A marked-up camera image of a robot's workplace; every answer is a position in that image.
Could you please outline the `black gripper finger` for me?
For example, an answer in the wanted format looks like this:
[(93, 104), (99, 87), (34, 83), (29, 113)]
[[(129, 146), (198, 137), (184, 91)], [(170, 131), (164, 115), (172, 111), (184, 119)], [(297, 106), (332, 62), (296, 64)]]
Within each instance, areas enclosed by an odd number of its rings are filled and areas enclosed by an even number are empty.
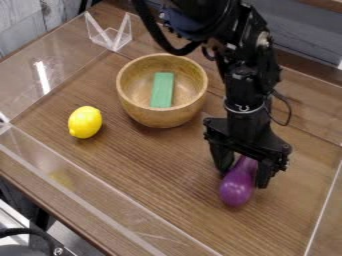
[(209, 144), (214, 165), (220, 173), (226, 174), (234, 163), (234, 151), (220, 141), (212, 140)]
[(274, 176), (274, 164), (269, 159), (258, 163), (257, 171), (257, 187), (265, 189), (269, 186), (272, 177)]

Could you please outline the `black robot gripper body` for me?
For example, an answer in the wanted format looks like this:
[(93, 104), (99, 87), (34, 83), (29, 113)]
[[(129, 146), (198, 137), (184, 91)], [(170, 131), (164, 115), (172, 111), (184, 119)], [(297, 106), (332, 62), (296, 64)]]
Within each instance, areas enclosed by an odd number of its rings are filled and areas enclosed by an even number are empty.
[(274, 172), (288, 169), (292, 145), (274, 133), (272, 128), (272, 101), (257, 108), (240, 111), (226, 105), (228, 117), (208, 117), (205, 139), (226, 144), (236, 153), (250, 157), (258, 163), (269, 159), (274, 164)]

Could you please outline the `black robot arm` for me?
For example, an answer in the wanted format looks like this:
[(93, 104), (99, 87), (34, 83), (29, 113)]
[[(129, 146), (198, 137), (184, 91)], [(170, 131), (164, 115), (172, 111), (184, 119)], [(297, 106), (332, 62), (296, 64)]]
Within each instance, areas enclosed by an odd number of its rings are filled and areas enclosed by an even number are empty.
[(133, 0), (137, 13), (166, 52), (185, 56), (196, 49), (217, 63), (225, 83), (225, 118), (204, 120), (216, 167), (226, 174), (234, 155), (257, 161), (256, 186), (265, 188), (288, 169), (292, 145), (273, 132), (273, 100), (282, 68), (268, 22), (244, 0), (165, 0), (160, 13), (146, 0)]

